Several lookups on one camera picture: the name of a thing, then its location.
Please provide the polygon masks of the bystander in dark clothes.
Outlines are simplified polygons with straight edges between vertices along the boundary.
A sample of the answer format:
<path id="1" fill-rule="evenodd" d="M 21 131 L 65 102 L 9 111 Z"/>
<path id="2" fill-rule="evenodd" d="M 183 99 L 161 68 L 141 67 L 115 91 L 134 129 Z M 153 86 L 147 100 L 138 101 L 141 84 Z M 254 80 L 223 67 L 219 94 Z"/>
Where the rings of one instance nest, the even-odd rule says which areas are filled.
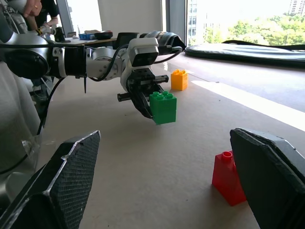
<path id="1" fill-rule="evenodd" d="M 51 29 L 58 24 L 58 7 L 54 0 L 41 0 L 42 9 L 38 16 L 25 18 L 29 31 Z"/>

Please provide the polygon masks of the wooden background desk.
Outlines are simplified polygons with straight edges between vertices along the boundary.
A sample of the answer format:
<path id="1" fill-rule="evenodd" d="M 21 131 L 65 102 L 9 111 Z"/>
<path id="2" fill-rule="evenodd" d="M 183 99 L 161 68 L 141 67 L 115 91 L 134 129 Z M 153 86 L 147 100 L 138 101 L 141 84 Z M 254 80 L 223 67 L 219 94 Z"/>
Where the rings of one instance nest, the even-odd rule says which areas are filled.
<path id="1" fill-rule="evenodd" d="M 85 45 L 93 48 L 98 47 L 112 47 L 116 43 L 116 38 L 111 38 L 107 40 L 80 40 L 73 38 L 66 38 L 66 41 L 69 41 L 67 44 L 73 45 Z"/>

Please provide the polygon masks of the green plastic building cube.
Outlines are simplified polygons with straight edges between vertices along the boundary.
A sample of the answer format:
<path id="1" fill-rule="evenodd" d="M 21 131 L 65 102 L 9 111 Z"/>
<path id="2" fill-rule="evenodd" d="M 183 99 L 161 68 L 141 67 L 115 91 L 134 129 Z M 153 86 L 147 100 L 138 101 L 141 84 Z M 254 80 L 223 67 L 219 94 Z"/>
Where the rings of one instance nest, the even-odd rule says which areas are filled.
<path id="1" fill-rule="evenodd" d="M 153 92 L 149 100 L 152 118 L 157 125 L 176 121 L 177 98 L 172 93 Z"/>

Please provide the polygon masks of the grey robot torso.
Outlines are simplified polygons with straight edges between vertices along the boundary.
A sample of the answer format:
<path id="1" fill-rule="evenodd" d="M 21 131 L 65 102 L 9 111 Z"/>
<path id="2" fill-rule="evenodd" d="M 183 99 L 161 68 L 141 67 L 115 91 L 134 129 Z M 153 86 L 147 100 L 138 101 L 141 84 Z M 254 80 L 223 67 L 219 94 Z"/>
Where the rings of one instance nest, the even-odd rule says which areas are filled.
<path id="1" fill-rule="evenodd" d="M 35 172 L 39 125 L 24 80 L 0 61 L 0 215 Z"/>

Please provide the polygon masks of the bystander bare hand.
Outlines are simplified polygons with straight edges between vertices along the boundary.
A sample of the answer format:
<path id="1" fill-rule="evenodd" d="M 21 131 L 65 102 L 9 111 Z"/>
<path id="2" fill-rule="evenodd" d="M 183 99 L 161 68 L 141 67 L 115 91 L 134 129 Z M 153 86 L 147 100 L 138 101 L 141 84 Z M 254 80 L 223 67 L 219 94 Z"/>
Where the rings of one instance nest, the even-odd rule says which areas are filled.
<path id="1" fill-rule="evenodd" d="M 23 16 L 38 16 L 42 9 L 41 0 L 27 0 L 24 7 Z"/>

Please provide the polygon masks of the red plastic building cube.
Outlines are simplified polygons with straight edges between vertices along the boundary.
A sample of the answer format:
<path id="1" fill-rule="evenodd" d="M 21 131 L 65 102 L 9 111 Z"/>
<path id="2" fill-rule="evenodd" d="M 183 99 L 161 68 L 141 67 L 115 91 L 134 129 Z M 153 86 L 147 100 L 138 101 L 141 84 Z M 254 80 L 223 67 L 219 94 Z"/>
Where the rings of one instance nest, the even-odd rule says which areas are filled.
<path id="1" fill-rule="evenodd" d="M 215 156 L 212 185 L 230 206 L 246 201 L 232 151 L 224 151 Z"/>

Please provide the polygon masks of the black monitor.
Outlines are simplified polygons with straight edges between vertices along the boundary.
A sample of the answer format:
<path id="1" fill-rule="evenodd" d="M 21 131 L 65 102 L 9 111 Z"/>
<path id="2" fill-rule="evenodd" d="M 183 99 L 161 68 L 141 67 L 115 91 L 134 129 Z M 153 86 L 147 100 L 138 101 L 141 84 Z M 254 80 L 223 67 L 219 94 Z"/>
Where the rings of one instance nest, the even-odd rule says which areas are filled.
<path id="1" fill-rule="evenodd" d="M 116 38 L 113 48 L 116 50 L 122 45 L 129 44 L 132 39 L 137 38 L 138 32 L 120 32 Z"/>

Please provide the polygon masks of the flat black zipped bag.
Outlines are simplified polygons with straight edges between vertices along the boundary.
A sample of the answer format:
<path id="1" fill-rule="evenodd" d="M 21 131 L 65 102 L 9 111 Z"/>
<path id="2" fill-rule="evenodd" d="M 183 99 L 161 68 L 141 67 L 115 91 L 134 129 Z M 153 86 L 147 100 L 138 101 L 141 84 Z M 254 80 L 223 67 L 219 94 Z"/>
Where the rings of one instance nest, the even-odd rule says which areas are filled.
<path id="1" fill-rule="evenodd" d="M 185 55 L 207 60 L 220 60 L 305 70 L 305 44 L 261 45 L 229 40 L 185 48 Z"/>

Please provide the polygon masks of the orange plastic building cube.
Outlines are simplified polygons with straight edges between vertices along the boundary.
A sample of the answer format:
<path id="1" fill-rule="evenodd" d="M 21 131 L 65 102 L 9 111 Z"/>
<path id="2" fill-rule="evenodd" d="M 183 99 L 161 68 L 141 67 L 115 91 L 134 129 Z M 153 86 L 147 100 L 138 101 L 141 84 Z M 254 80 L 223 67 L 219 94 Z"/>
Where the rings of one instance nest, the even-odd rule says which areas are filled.
<path id="1" fill-rule="evenodd" d="M 171 89 L 183 91 L 188 86 L 188 73 L 186 70 L 175 70 L 171 74 Z"/>

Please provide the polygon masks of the black crumpled bag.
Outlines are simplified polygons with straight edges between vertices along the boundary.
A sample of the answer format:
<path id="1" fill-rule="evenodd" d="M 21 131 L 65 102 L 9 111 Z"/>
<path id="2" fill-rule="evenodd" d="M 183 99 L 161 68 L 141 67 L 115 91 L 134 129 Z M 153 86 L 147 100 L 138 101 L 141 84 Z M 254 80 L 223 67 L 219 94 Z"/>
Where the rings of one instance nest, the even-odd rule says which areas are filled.
<path id="1" fill-rule="evenodd" d="M 173 32 L 167 31 L 152 31 L 149 33 L 143 33 L 139 36 L 139 38 L 156 38 L 159 44 L 159 48 L 162 46 L 171 46 L 172 50 L 169 51 L 165 48 L 161 48 L 159 50 L 160 55 L 172 54 L 176 53 L 177 51 L 174 50 L 174 47 L 181 47 L 182 51 L 185 50 L 186 46 L 182 39 Z"/>

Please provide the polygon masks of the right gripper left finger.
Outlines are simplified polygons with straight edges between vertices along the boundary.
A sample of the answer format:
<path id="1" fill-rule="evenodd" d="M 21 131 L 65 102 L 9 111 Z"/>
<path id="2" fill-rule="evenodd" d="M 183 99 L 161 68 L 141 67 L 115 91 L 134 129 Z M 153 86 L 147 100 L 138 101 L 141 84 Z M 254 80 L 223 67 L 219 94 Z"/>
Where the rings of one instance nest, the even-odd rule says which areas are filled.
<path id="1" fill-rule="evenodd" d="M 0 216 L 0 229 L 78 229 L 100 139 L 96 130 L 63 142 Z"/>

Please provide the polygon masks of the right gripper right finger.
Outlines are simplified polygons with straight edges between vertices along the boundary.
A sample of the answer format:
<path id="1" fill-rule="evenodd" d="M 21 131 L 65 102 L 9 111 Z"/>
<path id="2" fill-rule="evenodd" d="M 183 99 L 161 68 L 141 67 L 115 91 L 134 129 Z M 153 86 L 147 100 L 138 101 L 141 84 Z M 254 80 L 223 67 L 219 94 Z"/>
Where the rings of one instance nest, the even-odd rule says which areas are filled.
<path id="1" fill-rule="evenodd" d="M 237 173 L 260 229 L 305 229 L 305 157 L 284 138 L 230 131 Z"/>

